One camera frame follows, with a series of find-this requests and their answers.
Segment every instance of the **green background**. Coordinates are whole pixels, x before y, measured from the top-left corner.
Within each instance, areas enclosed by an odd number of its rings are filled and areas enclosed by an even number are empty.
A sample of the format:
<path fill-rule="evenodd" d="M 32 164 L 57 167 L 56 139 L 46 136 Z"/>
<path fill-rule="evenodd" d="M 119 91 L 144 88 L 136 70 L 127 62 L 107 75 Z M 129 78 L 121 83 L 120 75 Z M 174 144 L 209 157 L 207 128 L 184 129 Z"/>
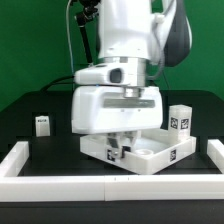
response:
<path fill-rule="evenodd" d="M 188 58 L 165 74 L 172 90 L 208 90 L 224 99 L 224 1 L 185 0 L 193 33 Z M 65 10 L 67 0 L 0 1 L 0 110 L 29 91 L 71 75 Z M 153 4 L 161 10 L 161 1 Z M 86 66 L 78 27 L 73 19 L 81 6 L 71 9 L 75 69 Z M 95 24 L 88 24 L 93 55 Z M 157 81 L 166 89 L 164 79 Z"/>

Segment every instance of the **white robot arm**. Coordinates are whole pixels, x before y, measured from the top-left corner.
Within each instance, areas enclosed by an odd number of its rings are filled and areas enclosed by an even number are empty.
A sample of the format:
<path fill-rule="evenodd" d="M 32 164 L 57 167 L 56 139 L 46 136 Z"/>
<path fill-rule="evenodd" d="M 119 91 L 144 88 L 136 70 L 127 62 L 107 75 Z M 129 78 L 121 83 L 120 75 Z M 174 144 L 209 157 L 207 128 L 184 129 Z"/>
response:
<path fill-rule="evenodd" d="M 73 96 L 72 131 L 106 133 L 112 148 L 119 149 L 122 139 L 133 144 L 138 130 L 161 126 L 159 89 L 145 87 L 146 78 L 154 80 L 159 74 L 147 77 L 146 65 L 158 65 L 160 72 L 165 65 L 180 63 L 191 48 L 190 26 L 183 0 L 163 0 L 162 13 L 152 13 L 150 0 L 80 3 L 99 12 L 102 63 L 75 74 L 81 87 Z"/>

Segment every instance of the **black tabletop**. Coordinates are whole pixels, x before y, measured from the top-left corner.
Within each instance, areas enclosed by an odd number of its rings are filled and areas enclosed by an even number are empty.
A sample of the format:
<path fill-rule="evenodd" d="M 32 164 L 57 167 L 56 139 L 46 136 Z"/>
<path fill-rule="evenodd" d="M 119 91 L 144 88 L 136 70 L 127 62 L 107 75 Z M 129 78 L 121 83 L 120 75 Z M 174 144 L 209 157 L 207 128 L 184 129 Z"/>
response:
<path fill-rule="evenodd" d="M 207 140 L 224 136 L 224 102 L 206 91 L 161 91 L 162 128 L 170 105 L 193 108 L 191 135 L 196 153 L 159 174 L 219 174 L 206 155 Z M 71 133 L 71 92 L 31 92 L 0 113 L 0 160 L 20 140 L 30 158 L 20 176 L 132 175 L 80 153 L 81 135 Z M 48 115 L 50 137 L 35 137 L 35 117 Z M 1 223 L 222 223 L 223 200 L 0 203 Z"/>

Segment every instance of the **white box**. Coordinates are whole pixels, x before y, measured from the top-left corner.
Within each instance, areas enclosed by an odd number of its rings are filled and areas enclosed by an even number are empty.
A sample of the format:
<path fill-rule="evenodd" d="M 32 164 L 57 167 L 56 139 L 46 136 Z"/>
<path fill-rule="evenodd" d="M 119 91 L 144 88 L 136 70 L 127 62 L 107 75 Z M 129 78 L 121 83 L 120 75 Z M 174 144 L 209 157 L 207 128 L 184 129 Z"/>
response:
<path fill-rule="evenodd" d="M 170 106 L 169 142 L 178 144 L 190 137 L 192 108 L 185 105 Z"/>
<path fill-rule="evenodd" d="M 39 116 L 35 118 L 36 136 L 50 136 L 50 121 L 48 116 Z"/>
<path fill-rule="evenodd" d="M 162 129 L 143 130 L 132 152 L 125 151 L 124 158 L 110 157 L 111 146 L 103 135 L 81 137 L 81 152 L 124 168 L 137 174 L 154 174 L 195 152 L 196 138 L 170 146 L 169 131 Z"/>
<path fill-rule="evenodd" d="M 208 140 L 207 154 L 224 173 L 224 145 L 218 139 Z"/>

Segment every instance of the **white border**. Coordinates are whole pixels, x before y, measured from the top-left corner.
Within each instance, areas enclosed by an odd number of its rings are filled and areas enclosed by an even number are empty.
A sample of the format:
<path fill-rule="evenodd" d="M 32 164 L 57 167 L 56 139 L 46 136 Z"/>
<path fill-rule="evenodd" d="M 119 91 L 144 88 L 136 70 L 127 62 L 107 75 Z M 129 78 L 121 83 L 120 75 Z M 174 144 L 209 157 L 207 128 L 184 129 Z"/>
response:
<path fill-rule="evenodd" d="M 0 164 L 0 202 L 224 199 L 223 175 L 17 177 L 28 157 L 17 142 Z"/>

